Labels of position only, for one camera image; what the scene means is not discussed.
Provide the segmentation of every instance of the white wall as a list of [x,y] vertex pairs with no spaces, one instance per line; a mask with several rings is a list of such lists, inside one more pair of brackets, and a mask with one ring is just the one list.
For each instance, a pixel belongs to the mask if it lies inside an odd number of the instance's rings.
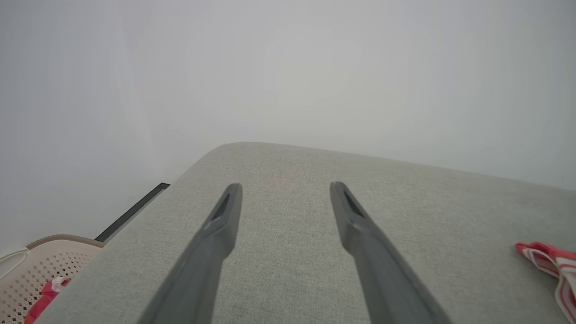
[[119,2],[167,180],[265,141],[576,189],[576,2]]
[[115,7],[0,5],[0,256],[95,238],[158,185]]
[[0,255],[264,141],[576,189],[576,3],[5,1]]

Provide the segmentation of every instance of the gray plastic attachment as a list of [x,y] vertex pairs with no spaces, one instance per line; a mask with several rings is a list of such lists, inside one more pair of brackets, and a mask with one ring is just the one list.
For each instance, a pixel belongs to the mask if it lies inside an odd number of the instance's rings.
[[451,323],[348,187],[333,182],[330,199],[342,245],[356,262],[372,323]]
[[210,323],[222,262],[236,243],[242,186],[228,186],[140,317],[139,324]]

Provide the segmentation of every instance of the black strip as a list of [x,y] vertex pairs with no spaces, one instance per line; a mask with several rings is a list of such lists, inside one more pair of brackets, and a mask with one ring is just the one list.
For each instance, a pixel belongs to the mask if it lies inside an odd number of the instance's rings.
[[117,229],[119,229],[124,223],[126,223],[130,217],[132,217],[135,213],[137,213],[140,209],[142,209],[142,207],[144,207],[144,205],[146,205],[150,200],[152,200],[152,198],[154,198],[154,196],[156,196],[160,191],[168,188],[170,185],[167,183],[160,183],[158,186],[156,186],[156,188],[152,189],[151,192],[149,192],[146,196],[144,196],[144,198],[140,199],[139,202],[136,203],[136,205],[132,206],[132,208],[130,208],[127,212],[124,213],[124,215],[120,216],[119,219],[117,219],[114,223],[112,223],[112,225],[110,225],[107,229],[104,230],[104,232],[102,232],[102,234],[98,235],[97,238],[95,238],[96,241],[99,242],[104,242],[107,238],[110,237],[110,235],[112,235],[114,232],[116,232]]

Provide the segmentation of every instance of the sofa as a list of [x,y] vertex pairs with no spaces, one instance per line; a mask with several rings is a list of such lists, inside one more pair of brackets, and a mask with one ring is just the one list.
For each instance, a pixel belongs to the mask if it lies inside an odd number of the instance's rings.
[[576,251],[576,191],[396,160],[241,142],[206,154],[38,320],[137,323],[227,185],[244,190],[213,323],[366,323],[329,185],[344,182],[454,323],[567,323],[557,280],[514,248]]

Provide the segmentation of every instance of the red and white cloth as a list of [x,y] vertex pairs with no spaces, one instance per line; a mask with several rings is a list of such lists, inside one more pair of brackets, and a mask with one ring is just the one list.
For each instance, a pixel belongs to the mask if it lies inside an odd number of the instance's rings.
[[576,253],[539,242],[517,243],[516,249],[538,269],[558,278],[556,302],[570,324],[576,324]]
[[42,289],[42,297],[40,297],[32,308],[30,308],[28,314],[26,314],[24,324],[33,324],[68,282],[70,282],[70,279],[64,277],[56,277],[47,282]]

